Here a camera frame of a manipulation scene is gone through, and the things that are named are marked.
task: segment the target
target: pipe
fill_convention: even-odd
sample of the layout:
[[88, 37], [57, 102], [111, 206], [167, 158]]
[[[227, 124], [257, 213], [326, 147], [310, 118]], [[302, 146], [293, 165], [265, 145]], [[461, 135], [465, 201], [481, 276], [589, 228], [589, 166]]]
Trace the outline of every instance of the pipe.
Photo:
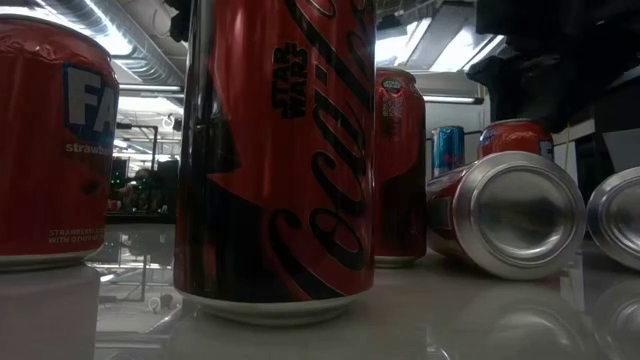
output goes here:
[[182, 86], [184, 76], [115, 0], [37, 0], [94, 39], [120, 34], [133, 50], [120, 65], [148, 85]]

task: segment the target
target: ceiling light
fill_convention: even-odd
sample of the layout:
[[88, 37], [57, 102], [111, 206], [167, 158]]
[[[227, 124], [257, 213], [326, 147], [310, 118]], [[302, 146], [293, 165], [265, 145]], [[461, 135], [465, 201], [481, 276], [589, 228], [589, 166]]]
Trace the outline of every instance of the ceiling light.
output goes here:
[[119, 111], [128, 112], [148, 112], [155, 114], [180, 114], [182, 108], [179, 108], [171, 101], [165, 98], [142, 98], [142, 97], [120, 97], [118, 101]]
[[473, 59], [471, 59], [471, 61], [469, 61], [467, 63], [467, 65], [464, 66], [463, 70], [464, 71], [469, 70], [471, 68], [471, 66], [473, 66], [473, 64], [475, 64], [478, 61], [480, 61], [480, 60], [484, 59], [485, 57], [487, 57], [487, 55], [489, 55], [491, 50], [495, 49], [498, 45], [500, 45], [502, 40], [504, 40], [504, 36], [502, 36], [502, 35], [496, 36], [493, 39], [493, 41], [491, 41], [489, 43], [489, 45], [487, 45], [484, 48], [482, 48], [482, 50], [480, 50], [480, 52], [476, 56], [474, 56]]
[[429, 70], [440, 72], [460, 70], [475, 55], [474, 35], [472, 27], [463, 27]]
[[109, 274], [109, 275], [105, 275], [105, 276], [101, 276], [100, 277], [100, 282], [107, 282], [109, 280], [113, 280], [113, 278], [115, 278], [116, 276], [114, 274]]
[[[151, 161], [152, 155], [151, 154], [114, 153], [113, 157], [123, 157], [123, 158], [135, 159], [135, 160]], [[180, 160], [180, 157], [176, 155], [156, 155], [156, 161], [169, 161], [169, 160]]]
[[427, 32], [429, 25], [431, 24], [431, 18], [422, 19], [420, 24], [417, 26], [417, 23], [413, 23], [407, 26], [407, 30], [411, 34], [409, 40], [407, 40], [404, 49], [399, 52], [398, 58], [396, 59], [395, 66], [406, 63], [409, 60], [409, 57], [416, 50], [416, 47], [420, 43], [420, 40], [424, 37], [424, 34]]
[[122, 140], [118, 140], [118, 139], [113, 140], [113, 145], [119, 146], [119, 147], [122, 147], [122, 148], [125, 148], [125, 149], [129, 147], [129, 144], [127, 144], [126, 142], [124, 142]]
[[431, 103], [447, 103], [447, 104], [475, 104], [478, 102], [476, 98], [463, 98], [453, 96], [423, 96], [425, 102]]
[[402, 36], [407, 36], [407, 29], [395, 15], [383, 17], [378, 26], [376, 26], [376, 38], [378, 40]]
[[180, 86], [120, 84], [120, 91], [154, 91], [182, 93], [184, 90]]

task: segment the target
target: red soda can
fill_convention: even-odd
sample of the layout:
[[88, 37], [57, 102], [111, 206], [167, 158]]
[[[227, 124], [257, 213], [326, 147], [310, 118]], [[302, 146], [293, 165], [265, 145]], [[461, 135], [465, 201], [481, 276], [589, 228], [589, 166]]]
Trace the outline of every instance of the red soda can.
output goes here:
[[504, 151], [529, 152], [553, 161], [553, 137], [536, 120], [498, 121], [489, 125], [480, 136], [478, 158]]
[[376, 75], [373, 240], [377, 267], [404, 267], [426, 243], [425, 105], [410, 73]]
[[0, 269], [84, 259], [104, 240], [119, 86], [69, 28], [0, 15]]
[[431, 180], [427, 213], [431, 249], [511, 280], [567, 266], [586, 230], [584, 201], [569, 174], [516, 151]]
[[241, 322], [336, 316], [373, 282], [374, 2], [192, 14], [175, 286]]

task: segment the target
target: can lid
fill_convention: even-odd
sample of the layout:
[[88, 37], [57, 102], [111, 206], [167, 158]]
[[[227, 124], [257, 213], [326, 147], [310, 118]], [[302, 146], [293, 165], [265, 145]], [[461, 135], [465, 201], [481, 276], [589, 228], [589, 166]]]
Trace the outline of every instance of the can lid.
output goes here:
[[586, 230], [577, 184], [534, 154], [504, 152], [473, 164], [453, 201], [460, 245], [503, 278], [551, 275], [575, 256]]
[[640, 270], [640, 168], [615, 174], [591, 195], [587, 216], [593, 240], [620, 263]]
[[534, 123], [534, 124], [538, 124], [540, 126], [544, 126], [544, 124], [540, 120], [521, 118], [521, 119], [508, 119], [508, 120], [496, 121], [496, 122], [493, 122], [493, 123], [489, 124], [488, 127], [492, 127], [492, 126], [495, 126], [495, 125], [508, 124], [508, 123], [516, 123], [516, 122], [527, 122], [527, 123]]
[[29, 21], [29, 22], [35, 22], [35, 23], [39, 23], [39, 24], [43, 24], [43, 25], [47, 25], [47, 26], [52, 26], [55, 28], [58, 28], [60, 30], [63, 31], [67, 31], [69, 33], [72, 33], [80, 38], [82, 38], [84, 41], [92, 44], [94, 47], [97, 47], [98, 49], [100, 49], [100, 51], [102, 51], [106, 57], [108, 61], [111, 61], [111, 53], [109, 53], [109, 51], [102, 46], [102, 44], [100, 44], [99, 42], [97, 42], [96, 40], [94, 40], [92, 37], [85, 35], [83, 33], [81, 33], [80, 31], [70, 28], [66, 25], [57, 23], [55, 21], [51, 21], [51, 20], [46, 20], [43, 18], [39, 18], [36, 16], [29, 16], [29, 15], [22, 15], [22, 14], [0, 14], [0, 20], [20, 20], [20, 21]]
[[411, 79], [411, 81], [413, 81], [414, 83], [416, 82], [416, 77], [412, 73], [406, 70], [381, 66], [376, 68], [376, 72], [377, 73], [394, 73], [394, 74], [403, 76], [405, 78]]

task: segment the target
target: fanta logo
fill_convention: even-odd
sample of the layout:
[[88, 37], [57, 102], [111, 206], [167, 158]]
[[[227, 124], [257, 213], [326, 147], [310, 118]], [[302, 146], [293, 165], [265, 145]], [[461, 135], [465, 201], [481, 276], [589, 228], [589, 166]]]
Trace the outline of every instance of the fanta logo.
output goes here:
[[113, 144], [117, 93], [100, 74], [64, 66], [65, 126], [81, 141]]

